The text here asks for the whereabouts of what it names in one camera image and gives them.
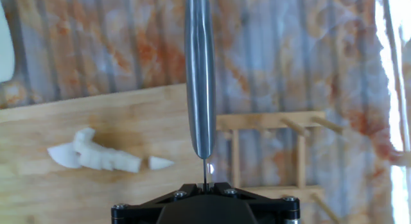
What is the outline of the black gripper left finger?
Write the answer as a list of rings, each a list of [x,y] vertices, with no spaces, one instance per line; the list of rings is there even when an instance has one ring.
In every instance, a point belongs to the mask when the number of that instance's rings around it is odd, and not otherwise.
[[[140,205],[130,205],[125,203],[113,205],[111,208],[112,224],[132,223],[141,218],[158,216],[165,206],[196,194],[196,184],[183,184],[182,187],[176,191],[172,191]]]

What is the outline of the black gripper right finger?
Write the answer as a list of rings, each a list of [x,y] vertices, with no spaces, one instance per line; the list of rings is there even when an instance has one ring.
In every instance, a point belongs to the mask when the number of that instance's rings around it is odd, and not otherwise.
[[[268,198],[232,187],[213,184],[213,216],[222,223],[300,223],[300,200],[294,196]]]

